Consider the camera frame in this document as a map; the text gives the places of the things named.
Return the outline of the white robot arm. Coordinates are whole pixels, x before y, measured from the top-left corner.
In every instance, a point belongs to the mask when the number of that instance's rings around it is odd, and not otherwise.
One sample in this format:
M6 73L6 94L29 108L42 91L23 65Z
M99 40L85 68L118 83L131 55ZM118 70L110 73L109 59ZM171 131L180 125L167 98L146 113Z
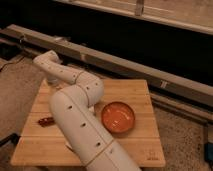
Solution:
M89 110L104 94L102 80L85 70L61 65L53 50L33 62L68 84L51 96L50 112L87 171L141 171Z

